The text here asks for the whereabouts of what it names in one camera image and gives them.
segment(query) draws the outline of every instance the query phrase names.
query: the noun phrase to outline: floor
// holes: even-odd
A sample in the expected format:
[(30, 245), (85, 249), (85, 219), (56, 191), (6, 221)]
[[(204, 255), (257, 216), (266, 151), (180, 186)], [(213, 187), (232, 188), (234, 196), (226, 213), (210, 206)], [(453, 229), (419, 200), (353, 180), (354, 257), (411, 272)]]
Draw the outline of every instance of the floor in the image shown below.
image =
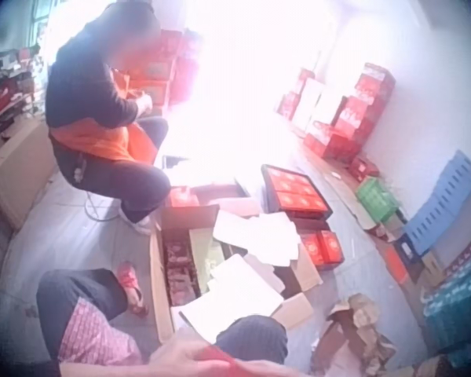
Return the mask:
[[(240, 138), (244, 145), (232, 140), (231, 145), (236, 147), (225, 151), (226, 159), (220, 158), (219, 162), (237, 165), (237, 174), (246, 180), (261, 179), (261, 163), (274, 163), (309, 174), (334, 210), (330, 227), (338, 234), (345, 252), (345, 262), (333, 271), (322, 273), (323, 285), (306, 293), (316, 312), (308, 322), (290, 331), (287, 364), (304, 372), (308, 370), (312, 344), (324, 330), (326, 316), (333, 304), (358, 292), (378, 303), (382, 312), (378, 330), (398, 348), (389, 362), (389, 369), (426, 359), (428, 352), (418, 323), (403, 292), (385, 269), (372, 240), (322, 175), (289, 142), (288, 131), (275, 126), (274, 118), (265, 119), (258, 134), (253, 132), (250, 140)], [(178, 130), (171, 130), (172, 137), (183, 134), (185, 144), (192, 145), (194, 130), (175, 131)], [(268, 132), (272, 132), (272, 143), (264, 142)], [(228, 145), (223, 142), (210, 144), (217, 151)], [(245, 151), (243, 160), (234, 157), (240, 157), (235, 153), (241, 145)], [(35, 308), (35, 292), (46, 271), (114, 269), (120, 262), (129, 260), (137, 267), (145, 300), (152, 304), (148, 238), (136, 234), (120, 219), (91, 220), (84, 211), (86, 199), (85, 192), (72, 188), (59, 173), (55, 174), (24, 227), (13, 239), (0, 283), (0, 347), (16, 360), (47, 358)], [(92, 196), (92, 200), (101, 218), (116, 214), (119, 204), (112, 199)], [(144, 320), (123, 314), (115, 319), (114, 325), (134, 336), (143, 354), (149, 354), (159, 346), (153, 311)]]

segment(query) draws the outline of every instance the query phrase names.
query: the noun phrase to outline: black pants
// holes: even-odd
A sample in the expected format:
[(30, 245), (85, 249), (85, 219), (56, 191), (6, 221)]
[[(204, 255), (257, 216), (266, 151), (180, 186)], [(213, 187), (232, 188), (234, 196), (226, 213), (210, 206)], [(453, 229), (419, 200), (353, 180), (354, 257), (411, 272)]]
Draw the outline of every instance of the black pants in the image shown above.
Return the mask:
[[(168, 125), (164, 118), (139, 119), (138, 123), (157, 149), (166, 138)], [(156, 167), (145, 163), (111, 161), (73, 151), (53, 138), (54, 155), (64, 178), (77, 189), (120, 199), (122, 210), (132, 222), (139, 222), (155, 210), (169, 195), (170, 182)], [(80, 182), (75, 181), (75, 169), (86, 161)]]
[[(126, 293), (111, 271), (46, 273), (38, 286), (37, 305), (42, 333), (53, 360), (57, 360), (64, 331), (80, 297), (95, 305), (108, 320), (127, 309)], [(283, 364), (288, 352), (284, 327), (272, 318), (260, 316), (236, 321), (218, 336), (216, 345), (243, 361)]]

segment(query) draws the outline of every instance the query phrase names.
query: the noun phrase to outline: white sneaker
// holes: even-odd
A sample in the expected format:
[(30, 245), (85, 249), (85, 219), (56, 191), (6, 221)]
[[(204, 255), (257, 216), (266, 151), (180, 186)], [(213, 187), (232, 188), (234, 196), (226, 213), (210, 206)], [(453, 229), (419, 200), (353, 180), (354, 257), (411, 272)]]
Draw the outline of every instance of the white sneaker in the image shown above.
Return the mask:
[(124, 220), (125, 223), (127, 223), (131, 228), (136, 230), (138, 233), (144, 235), (144, 236), (151, 236), (152, 235), (152, 222), (150, 221), (150, 217), (147, 216), (143, 220), (134, 223), (131, 220), (129, 220), (124, 214), (124, 211), (122, 208), (119, 208), (119, 215), (120, 217)]

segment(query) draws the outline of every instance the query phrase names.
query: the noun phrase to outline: orange apron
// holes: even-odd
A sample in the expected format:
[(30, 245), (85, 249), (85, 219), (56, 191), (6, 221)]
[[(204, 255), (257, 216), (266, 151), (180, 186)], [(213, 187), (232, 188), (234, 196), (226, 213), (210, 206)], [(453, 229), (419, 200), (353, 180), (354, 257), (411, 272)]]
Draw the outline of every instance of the orange apron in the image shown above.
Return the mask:
[[(129, 92), (129, 76), (113, 71), (113, 79), (121, 98), (134, 97)], [(51, 128), (50, 134), (70, 149), (113, 161), (153, 163), (157, 156), (157, 148), (136, 122), (108, 129), (92, 118), (85, 118)]]

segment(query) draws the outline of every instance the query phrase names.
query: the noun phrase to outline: woman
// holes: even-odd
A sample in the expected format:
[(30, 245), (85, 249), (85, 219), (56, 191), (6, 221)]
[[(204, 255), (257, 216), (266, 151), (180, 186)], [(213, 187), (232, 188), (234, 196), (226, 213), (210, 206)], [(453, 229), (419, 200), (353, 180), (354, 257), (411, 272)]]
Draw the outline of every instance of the woman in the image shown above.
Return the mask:
[(44, 275), (37, 291), (40, 325), (51, 361), (16, 365), (2, 375), (28, 377), (298, 377), (281, 364), (287, 334), (268, 317), (235, 322), (210, 346), (195, 333), (179, 331), (149, 359), (129, 335), (108, 321), (131, 309), (145, 313), (134, 268), (56, 270)]
[(122, 201), (121, 215), (150, 234), (148, 215), (170, 192), (152, 166), (168, 126), (142, 118), (152, 99), (130, 92), (116, 69), (150, 49), (160, 33), (151, 5), (117, 2), (60, 48), (49, 75), (46, 121), (54, 155), (77, 189)]

